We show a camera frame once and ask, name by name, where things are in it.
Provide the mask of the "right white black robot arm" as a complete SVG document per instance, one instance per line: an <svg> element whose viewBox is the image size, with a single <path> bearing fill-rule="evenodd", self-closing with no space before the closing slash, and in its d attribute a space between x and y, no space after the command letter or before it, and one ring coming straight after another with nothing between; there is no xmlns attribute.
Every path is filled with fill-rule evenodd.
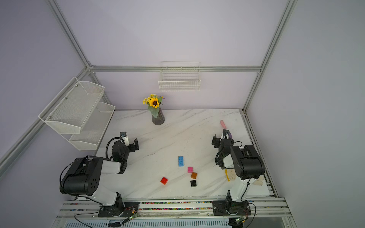
<svg viewBox="0 0 365 228"><path fill-rule="evenodd" d="M233 169L237 176L228 191L229 199L233 202L245 201L251 185L266 171L260 155L253 145L241 148L228 136L213 136L212 145L218 149L215 164L223 170Z"/></svg>

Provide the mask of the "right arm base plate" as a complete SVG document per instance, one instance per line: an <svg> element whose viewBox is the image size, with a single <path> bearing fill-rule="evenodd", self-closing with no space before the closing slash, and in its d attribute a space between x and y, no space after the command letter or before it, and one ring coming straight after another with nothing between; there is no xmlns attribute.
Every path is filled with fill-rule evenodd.
<svg viewBox="0 0 365 228"><path fill-rule="evenodd" d="M250 216L252 214L251 207L247 200L242 202L228 202L225 200L214 200L213 214L215 216Z"/></svg>

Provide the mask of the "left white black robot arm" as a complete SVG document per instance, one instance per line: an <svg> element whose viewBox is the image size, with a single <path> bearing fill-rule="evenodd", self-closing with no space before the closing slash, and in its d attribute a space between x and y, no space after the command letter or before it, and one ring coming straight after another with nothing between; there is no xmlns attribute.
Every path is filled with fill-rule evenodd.
<svg viewBox="0 0 365 228"><path fill-rule="evenodd" d="M138 139L133 143L127 137L114 137L107 143L106 154L111 143L112 156L86 156L76 158L60 175L60 192L75 197L83 197L99 203L102 207L124 208L122 197L101 184L103 174L123 174L127 168L130 153L139 150Z"/></svg>

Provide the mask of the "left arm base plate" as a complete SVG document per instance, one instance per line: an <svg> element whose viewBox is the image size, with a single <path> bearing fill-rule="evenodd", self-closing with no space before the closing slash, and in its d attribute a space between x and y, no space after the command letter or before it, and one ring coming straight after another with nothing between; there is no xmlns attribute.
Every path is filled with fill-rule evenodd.
<svg viewBox="0 0 365 228"><path fill-rule="evenodd" d="M99 218L118 218L118 217L131 217L136 214L139 209L139 202L123 202L120 205L104 206L100 208L98 213Z"/></svg>

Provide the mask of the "red lego brick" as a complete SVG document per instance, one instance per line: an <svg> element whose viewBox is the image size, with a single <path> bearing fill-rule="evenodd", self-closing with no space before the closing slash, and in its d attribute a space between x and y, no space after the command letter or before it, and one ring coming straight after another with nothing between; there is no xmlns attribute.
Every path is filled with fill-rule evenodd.
<svg viewBox="0 0 365 228"><path fill-rule="evenodd" d="M167 179L167 178L165 178L165 177L163 177L163 178L160 180L160 182L161 182L163 185L166 185L166 184L167 184L167 182L168 182L168 179Z"/></svg>

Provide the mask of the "blue lego brick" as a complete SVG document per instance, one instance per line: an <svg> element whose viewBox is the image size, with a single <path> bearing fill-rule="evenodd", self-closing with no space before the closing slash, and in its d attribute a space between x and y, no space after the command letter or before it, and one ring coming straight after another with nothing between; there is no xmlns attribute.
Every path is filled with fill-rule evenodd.
<svg viewBox="0 0 365 228"><path fill-rule="evenodd" d="M183 156L178 157L178 166L184 167L184 157Z"/></svg>

